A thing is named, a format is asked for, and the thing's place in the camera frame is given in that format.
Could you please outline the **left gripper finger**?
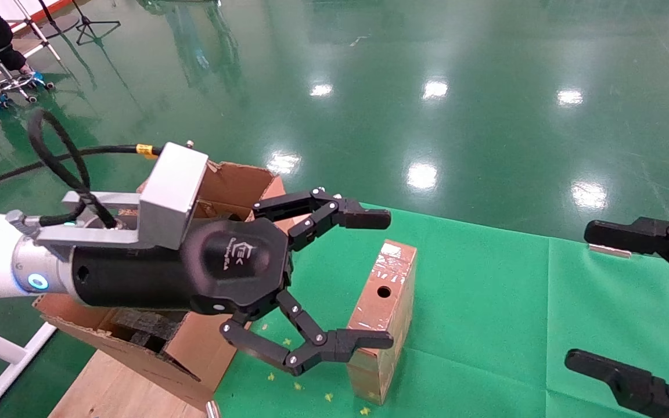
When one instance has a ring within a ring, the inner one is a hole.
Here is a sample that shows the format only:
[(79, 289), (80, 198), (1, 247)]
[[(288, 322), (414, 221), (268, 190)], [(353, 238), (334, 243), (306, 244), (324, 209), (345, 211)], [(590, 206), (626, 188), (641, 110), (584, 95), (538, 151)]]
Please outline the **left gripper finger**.
[(334, 226), (385, 230), (392, 222), (390, 211), (367, 209), (356, 200), (328, 194), (324, 188), (263, 199), (253, 204), (252, 211), (256, 219), (271, 222), (304, 217), (287, 231), (290, 251), (302, 250)]
[(240, 312), (220, 326), (221, 335), (236, 349), (292, 376), (300, 376), (321, 362), (347, 363), (359, 348), (389, 349), (394, 344), (387, 331), (323, 331), (287, 290), (277, 294), (276, 306), (304, 338), (297, 349), (289, 350), (248, 330), (247, 317)]

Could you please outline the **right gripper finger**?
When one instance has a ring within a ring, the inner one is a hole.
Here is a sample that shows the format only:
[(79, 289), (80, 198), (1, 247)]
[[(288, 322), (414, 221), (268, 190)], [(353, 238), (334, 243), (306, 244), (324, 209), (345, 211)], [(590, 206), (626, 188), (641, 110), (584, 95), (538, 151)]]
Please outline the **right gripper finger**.
[(639, 217), (629, 225), (593, 220), (585, 228), (584, 240), (637, 254), (656, 254), (669, 263), (669, 221), (666, 220)]
[(607, 384), (622, 408), (648, 417), (669, 417), (669, 384), (647, 370), (580, 349), (568, 351), (565, 366)]

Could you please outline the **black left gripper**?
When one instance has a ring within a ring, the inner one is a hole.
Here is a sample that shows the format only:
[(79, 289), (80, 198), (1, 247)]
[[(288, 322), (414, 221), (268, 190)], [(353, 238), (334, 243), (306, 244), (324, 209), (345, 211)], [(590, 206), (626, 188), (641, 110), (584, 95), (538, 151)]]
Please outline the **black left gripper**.
[(94, 307), (260, 318), (290, 283), (289, 236), (268, 219), (195, 219), (181, 248), (75, 248), (76, 297)]

